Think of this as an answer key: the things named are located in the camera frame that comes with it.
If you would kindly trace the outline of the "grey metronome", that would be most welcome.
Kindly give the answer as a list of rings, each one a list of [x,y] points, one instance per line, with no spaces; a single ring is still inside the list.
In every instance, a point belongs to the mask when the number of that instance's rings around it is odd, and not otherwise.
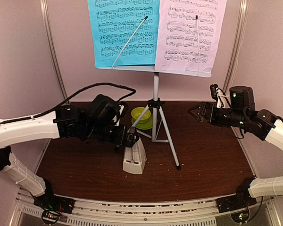
[[[133,147],[125,148],[123,171],[130,174],[141,175],[143,174],[146,160],[145,148],[142,139],[139,138]]]

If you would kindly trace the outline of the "white music stand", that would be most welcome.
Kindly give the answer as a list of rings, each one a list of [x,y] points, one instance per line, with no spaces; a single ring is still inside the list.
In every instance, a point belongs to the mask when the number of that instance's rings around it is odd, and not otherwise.
[[[136,66],[118,66],[116,67],[115,64],[117,63],[118,59],[120,58],[121,54],[123,53],[123,51],[125,50],[125,48],[128,46],[129,42],[131,41],[131,39],[134,37],[134,35],[137,33],[137,31],[139,30],[139,28],[148,20],[148,17],[144,17],[142,19],[142,21],[140,22],[140,24],[137,26],[137,28],[135,29],[135,31],[132,33],[131,37],[128,39],[128,41],[126,42],[126,44],[123,46],[122,50],[120,51],[120,53],[118,54],[117,58],[115,59],[114,63],[112,64],[111,67],[106,67],[107,70],[131,70],[131,71],[136,71],[137,69],[140,69],[142,71],[150,71],[151,66],[149,65],[136,65]],[[163,112],[163,104],[165,102],[161,101],[160,98],[158,97],[158,88],[159,88],[159,72],[158,71],[153,71],[153,98],[147,101],[147,105],[145,106],[144,110],[142,111],[141,115],[134,121],[132,127],[135,127],[135,125],[140,122],[142,120],[142,117],[147,113],[147,111],[152,108],[152,117],[153,117],[153,128],[152,128],[152,134],[148,135],[138,129],[137,132],[140,135],[146,136],[148,138],[151,139],[151,141],[153,143],[168,143],[170,145],[172,154],[173,154],[173,158],[175,161],[175,165],[177,170],[181,170],[181,165],[179,163],[176,151],[175,151],[175,147],[171,138],[171,134],[169,132],[169,128],[167,125],[167,121]],[[167,135],[167,139],[165,140],[158,140],[157,136],[159,134],[159,129],[160,126],[157,126],[157,117],[158,114],[161,117],[160,120],[160,124],[164,125],[164,129]]]

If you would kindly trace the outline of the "purple sheet music page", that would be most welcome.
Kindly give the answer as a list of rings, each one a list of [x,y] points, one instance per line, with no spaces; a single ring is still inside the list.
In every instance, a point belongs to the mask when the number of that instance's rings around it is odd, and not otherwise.
[[[219,45],[225,0],[162,0],[155,71],[209,78]]]

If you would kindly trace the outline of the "blue sheet music page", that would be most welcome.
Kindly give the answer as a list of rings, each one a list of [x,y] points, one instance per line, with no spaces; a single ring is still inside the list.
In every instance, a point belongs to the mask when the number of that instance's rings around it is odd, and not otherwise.
[[[89,0],[95,67],[154,65],[158,0]]]

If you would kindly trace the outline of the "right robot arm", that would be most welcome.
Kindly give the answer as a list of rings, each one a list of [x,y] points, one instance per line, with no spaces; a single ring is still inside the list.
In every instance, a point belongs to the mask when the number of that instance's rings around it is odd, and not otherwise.
[[[238,128],[241,135],[251,133],[283,151],[283,118],[267,109],[255,109],[253,89],[234,86],[227,96],[218,85],[210,86],[215,103],[201,102],[188,110],[199,122],[222,128]],[[247,178],[237,188],[232,203],[242,208],[250,198],[283,195],[283,176],[274,178]]]

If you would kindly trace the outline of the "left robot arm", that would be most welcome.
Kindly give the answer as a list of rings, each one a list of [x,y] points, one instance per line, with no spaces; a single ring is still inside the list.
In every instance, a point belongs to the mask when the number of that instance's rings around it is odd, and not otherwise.
[[[132,148],[140,139],[135,127],[120,124],[120,118],[127,106],[98,94],[85,107],[77,107],[68,101],[81,92],[101,86],[96,83],[84,87],[55,107],[39,114],[3,120],[0,119],[0,172],[5,172],[28,190],[31,196],[48,209],[58,205],[51,183],[32,173],[12,153],[11,145],[39,139],[60,139],[75,137],[82,142],[96,139],[117,146]]]

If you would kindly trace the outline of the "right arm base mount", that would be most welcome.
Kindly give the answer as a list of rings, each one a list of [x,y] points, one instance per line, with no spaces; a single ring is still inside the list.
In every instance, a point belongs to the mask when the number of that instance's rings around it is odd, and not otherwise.
[[[251,219],[250,206],[256,203],[256,198],[238,198],[237,195],[216,199],[219,213],[229,212],[231,219],[237,224],[245,224]]]

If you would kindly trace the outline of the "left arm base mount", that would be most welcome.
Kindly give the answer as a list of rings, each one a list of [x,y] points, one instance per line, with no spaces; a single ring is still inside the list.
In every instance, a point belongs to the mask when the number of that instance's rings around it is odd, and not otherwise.
[[[54,195],[53,198],[41,198],[32,196],[35,206],[40,207],[43,212],[41,220],[46,225],[57,223],[63,214],[72,214],[75,200]]]

